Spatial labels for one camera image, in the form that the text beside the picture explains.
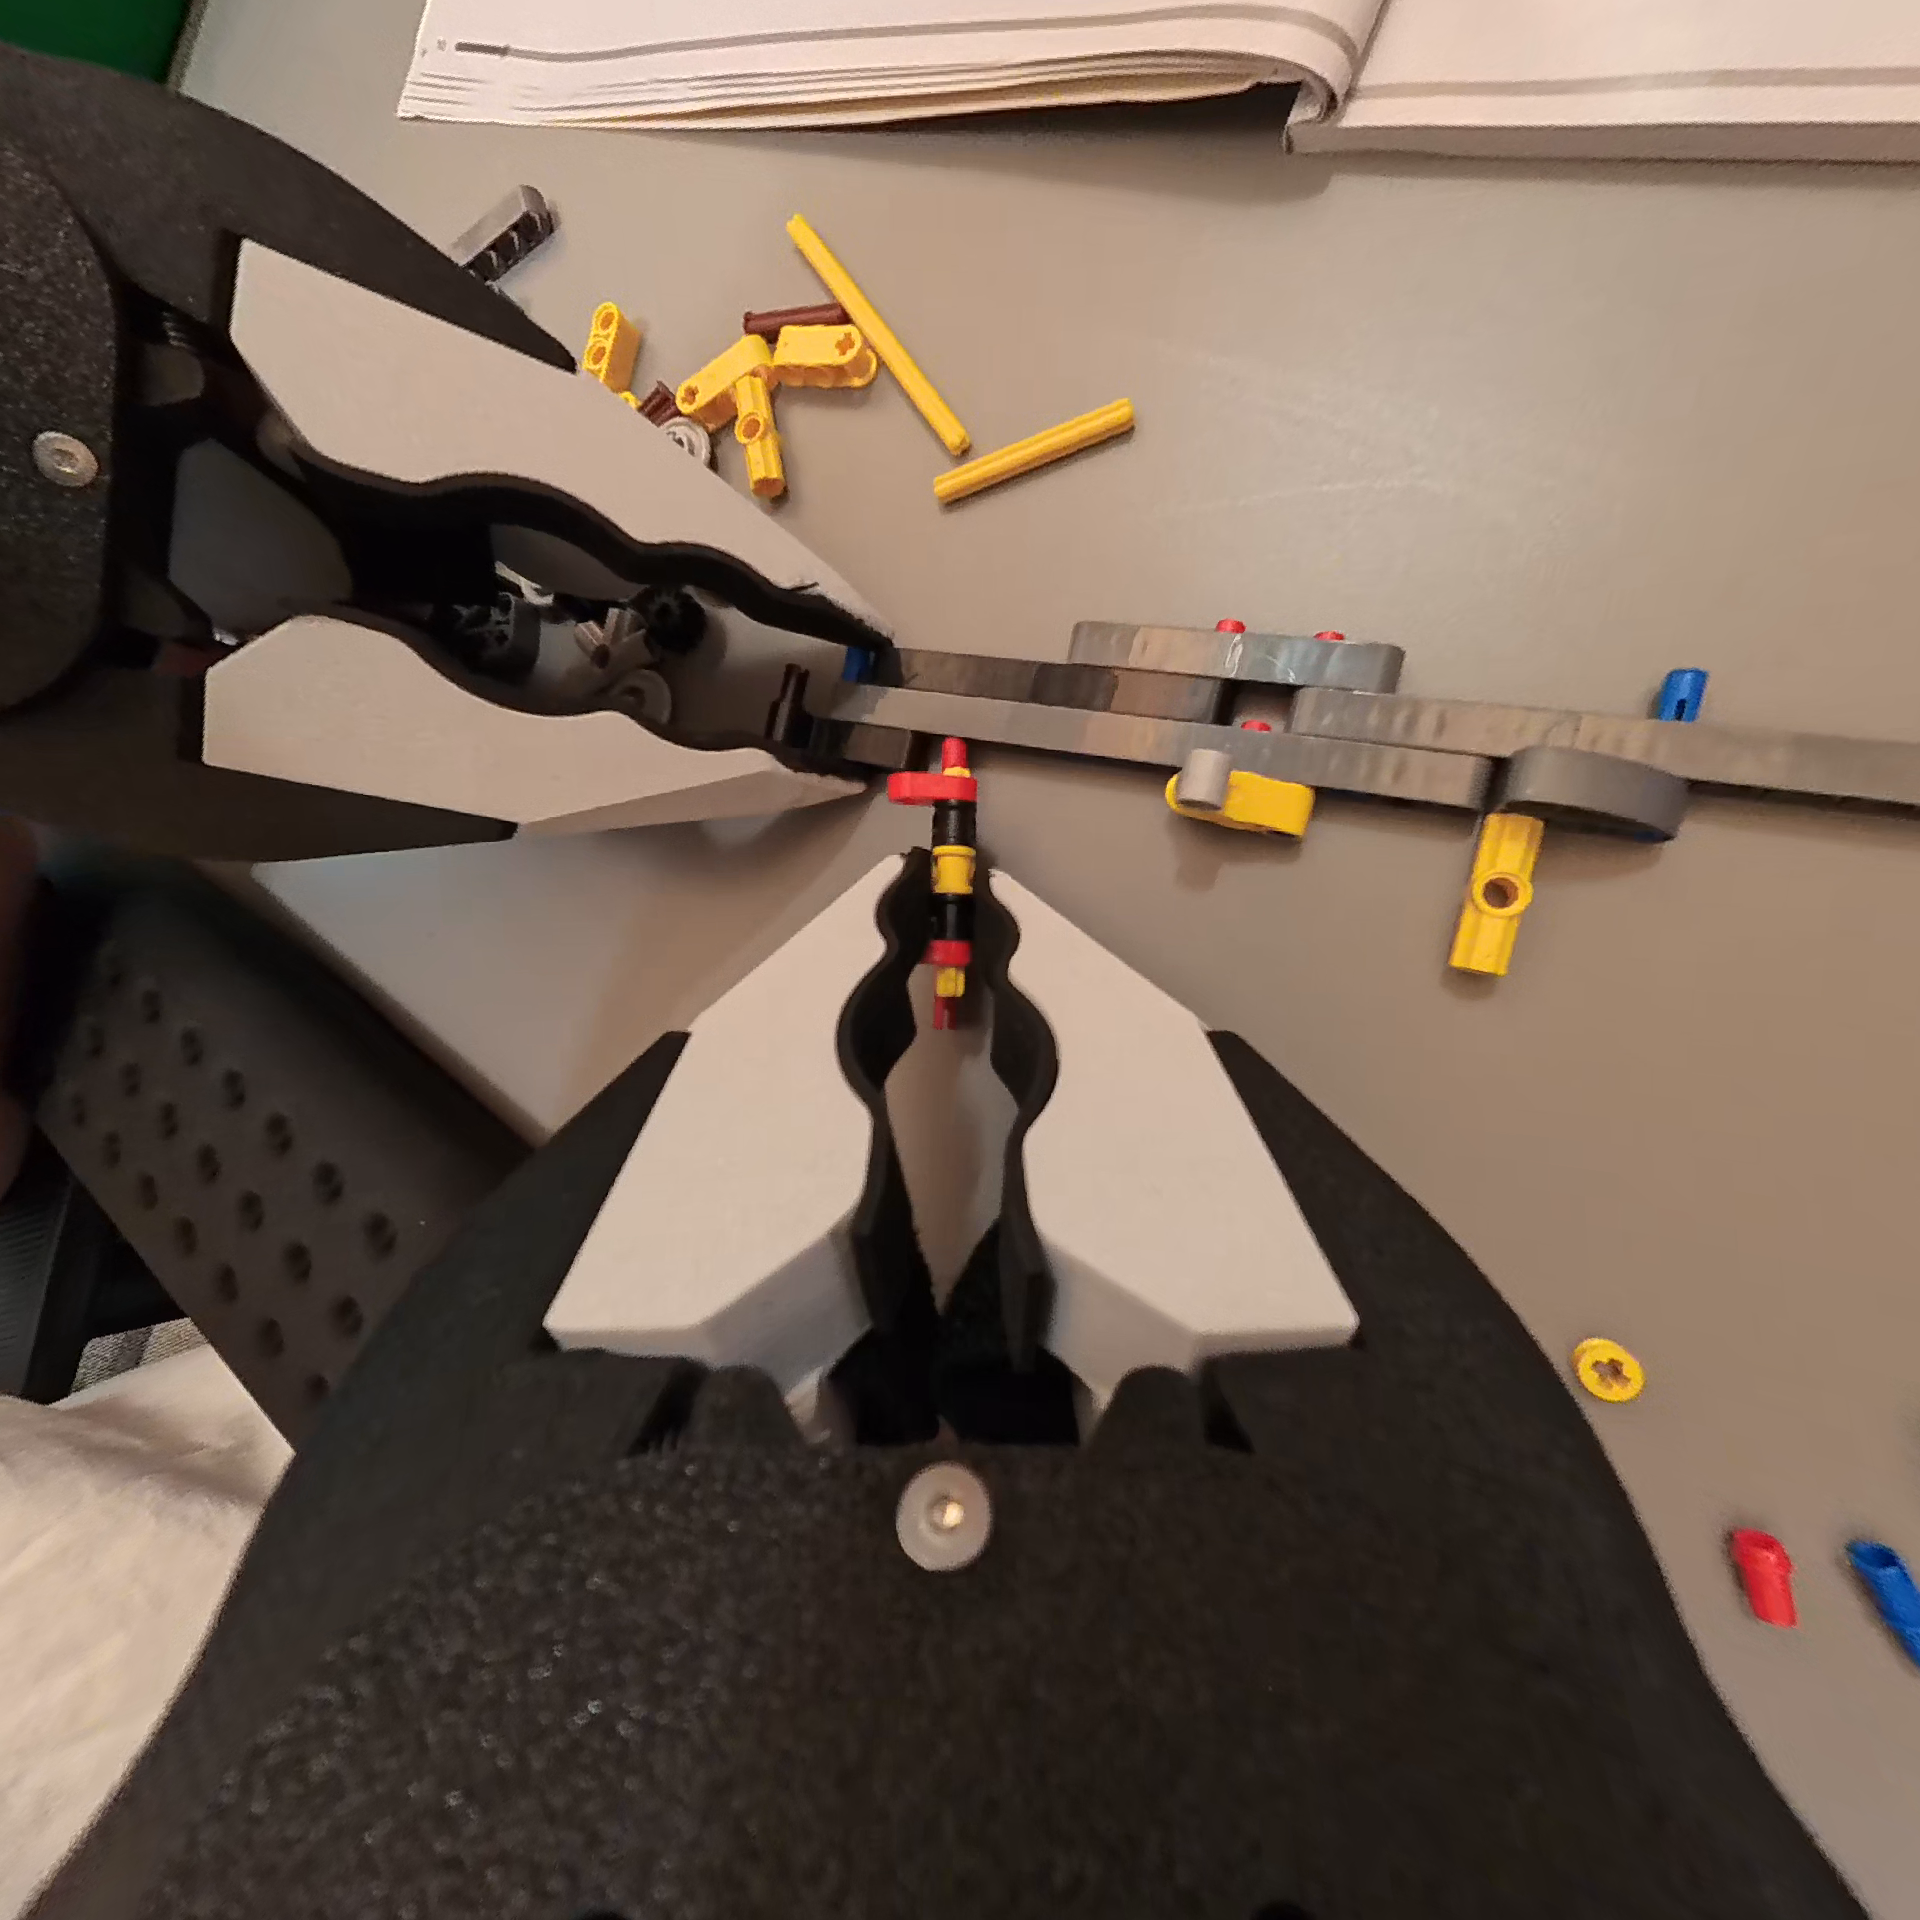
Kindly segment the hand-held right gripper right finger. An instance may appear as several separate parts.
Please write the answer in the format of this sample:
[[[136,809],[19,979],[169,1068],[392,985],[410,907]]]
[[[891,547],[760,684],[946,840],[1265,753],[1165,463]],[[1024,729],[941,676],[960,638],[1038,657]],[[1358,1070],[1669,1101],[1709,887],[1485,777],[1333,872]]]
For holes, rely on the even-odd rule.
[[[1217,1033],[1008,872],[977,935],[1013,1117],[944,1309],[944,1422],[1069,1445],[1134,1374],[1348,1347],[1358,1309]]]

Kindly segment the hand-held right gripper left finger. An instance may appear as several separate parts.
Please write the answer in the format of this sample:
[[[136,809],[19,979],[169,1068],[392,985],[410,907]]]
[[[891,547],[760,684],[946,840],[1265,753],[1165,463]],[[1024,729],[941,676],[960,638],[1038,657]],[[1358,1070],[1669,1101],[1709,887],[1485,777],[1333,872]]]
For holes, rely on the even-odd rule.
[[[546,1309],[562,1348],[763,1372],[859,1443],[938,1430],[884,1083],[917,1038],[928,855],[884,855],[696,1016]]]

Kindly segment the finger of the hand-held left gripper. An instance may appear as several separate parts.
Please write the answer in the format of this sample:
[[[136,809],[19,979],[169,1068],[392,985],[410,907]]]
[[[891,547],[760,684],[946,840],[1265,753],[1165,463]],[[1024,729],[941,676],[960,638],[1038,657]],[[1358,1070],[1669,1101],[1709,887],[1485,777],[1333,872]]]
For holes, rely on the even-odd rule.
[[[763,748],[685,748],[620,710],[496,704],[340,614],[291,617],[205,672],[202,756],[530,833],[749,820],[859,789]]]
[[[891,624],[803,540],[576,367],[245,239],[230,343],[306,465],[561,540],[781,631],[883,648]]]

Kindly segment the yellow lego axle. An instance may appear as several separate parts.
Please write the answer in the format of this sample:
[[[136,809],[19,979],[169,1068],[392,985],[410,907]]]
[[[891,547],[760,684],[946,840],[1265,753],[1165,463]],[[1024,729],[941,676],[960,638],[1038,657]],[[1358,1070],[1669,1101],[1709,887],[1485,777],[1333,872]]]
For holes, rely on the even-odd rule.
[[[1066,463],[1092,447],[1126,438],[1136,430],[1132,399],[1110,399],[1092,412],[1043,428],[1041,432],[944,470],[932,481],[932,496],[952,507],[986,491],[1013,484],[1049,465]]]
[[[798,213],[784,222],[784,231],[828,294],[842,303],[848,310],[851,323],[862,328],[868,345],[875,350],[881,365],[893,377],[901,393],[928,424],[932,436],[954,460],[965,456],[972,451],[972,435],[948,399],[936,389],[914,355],[898,340],[896,332],[881,316],[873,300],[867,297],[842,257]]]

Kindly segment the red yellow black lego assembly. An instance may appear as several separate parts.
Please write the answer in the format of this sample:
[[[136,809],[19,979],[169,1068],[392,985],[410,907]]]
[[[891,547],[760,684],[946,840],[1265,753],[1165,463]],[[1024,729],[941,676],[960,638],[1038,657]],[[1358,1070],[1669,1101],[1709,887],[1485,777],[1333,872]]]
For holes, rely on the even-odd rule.
[[[928,809],[928,941],[923,967],[932,979],[932,1029],[954,1031],[970,995],[977,935],[977,774],[972,748],[946,736],[932,769],[891,773],[884,797],[896,807]]]

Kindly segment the long grey lego beam assembly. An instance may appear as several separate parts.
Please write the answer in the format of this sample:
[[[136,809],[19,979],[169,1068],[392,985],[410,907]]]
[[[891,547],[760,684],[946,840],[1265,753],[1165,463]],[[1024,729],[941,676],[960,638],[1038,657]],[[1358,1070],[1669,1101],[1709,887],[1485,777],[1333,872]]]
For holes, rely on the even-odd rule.
[[[1339,631],[1083,620],[1066,660],[851,651],[809,688],[789,665],[773,744],[886,774],[898,803],[958,787],[968,744],[1136,766],[1194,823],[1301,840],[1324,795],[1477,825],[1446,967],[1500,979],[1550,827],[1670,844],[1702,797],[1917,812],[1913,739],[1707,721],[1707,673],[1667,673],[1645,713],[1428,697],[1406,651]]]

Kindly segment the short grey lego beam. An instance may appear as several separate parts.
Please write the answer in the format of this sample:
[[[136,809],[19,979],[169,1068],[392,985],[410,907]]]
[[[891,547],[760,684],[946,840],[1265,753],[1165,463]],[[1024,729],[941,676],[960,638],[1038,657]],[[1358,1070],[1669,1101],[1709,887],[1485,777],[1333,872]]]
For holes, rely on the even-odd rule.
[[[544,191],[517,182],[450,245],[448,256],[476,280],[499,285],[555,238],[561,217]]]

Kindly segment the lego instruction booklet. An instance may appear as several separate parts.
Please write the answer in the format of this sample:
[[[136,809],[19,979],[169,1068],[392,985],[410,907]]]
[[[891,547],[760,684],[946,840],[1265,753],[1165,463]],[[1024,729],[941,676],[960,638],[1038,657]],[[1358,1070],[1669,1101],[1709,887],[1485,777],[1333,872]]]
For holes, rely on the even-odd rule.
[[[1277,89],[1301,153],[1915,161],[1915,3],[433,3],[400,117],[842,128]]]

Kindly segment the red lego pin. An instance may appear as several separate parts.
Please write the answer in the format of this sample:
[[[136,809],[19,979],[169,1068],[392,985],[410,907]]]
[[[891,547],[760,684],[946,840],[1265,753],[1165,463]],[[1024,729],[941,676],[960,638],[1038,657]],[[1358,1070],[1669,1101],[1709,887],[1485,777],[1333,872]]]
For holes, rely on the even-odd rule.
[[[1785,1543],[1763,1527],[1731,1527],[1725,1555],[1744,1608],[1763,1625],[1794,1629],[1801,1621],[1794,1565]]]

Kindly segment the blue lego pin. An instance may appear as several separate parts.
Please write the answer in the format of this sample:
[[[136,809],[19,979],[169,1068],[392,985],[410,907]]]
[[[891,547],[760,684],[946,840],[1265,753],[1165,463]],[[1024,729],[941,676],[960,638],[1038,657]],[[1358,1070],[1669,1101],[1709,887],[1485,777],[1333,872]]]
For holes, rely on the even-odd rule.
[[[1870,1597],[1888,1637],[1910,1668],[1920,1661],[1920,1597],[1906,1558],[1888,1543],[1851,1537],[1845,1545],[1851,1573]]]

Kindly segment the person's white printed shirt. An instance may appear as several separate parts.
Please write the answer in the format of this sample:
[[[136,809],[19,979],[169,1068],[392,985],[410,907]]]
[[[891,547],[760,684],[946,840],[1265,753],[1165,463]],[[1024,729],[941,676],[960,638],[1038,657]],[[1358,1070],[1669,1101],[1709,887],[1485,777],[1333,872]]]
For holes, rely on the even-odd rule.
[[[52,1406],[5,1399],[5,1918],[172,1708],[291,1456],[211,1347]]]

